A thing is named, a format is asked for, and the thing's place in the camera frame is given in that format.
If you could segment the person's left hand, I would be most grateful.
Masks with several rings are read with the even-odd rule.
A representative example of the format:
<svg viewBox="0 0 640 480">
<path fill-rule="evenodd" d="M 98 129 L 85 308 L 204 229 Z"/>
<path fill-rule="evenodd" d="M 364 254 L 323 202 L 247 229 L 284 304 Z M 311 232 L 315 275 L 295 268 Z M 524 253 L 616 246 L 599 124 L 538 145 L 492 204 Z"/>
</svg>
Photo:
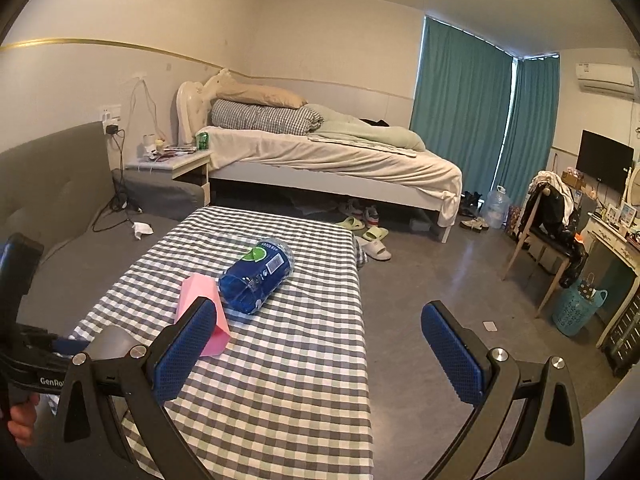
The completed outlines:
<svg viewBox="0 0 640 480">
<path fill-rule="evenodd" d="M 34 444 L 39 403 L 40 395 L 29 393 L 24 402 L 13 404 L 1 412 L 1 418 L 6 421 L 9 433 L 16 444 L 22 448 L 28 448 Z"/>
</svg>

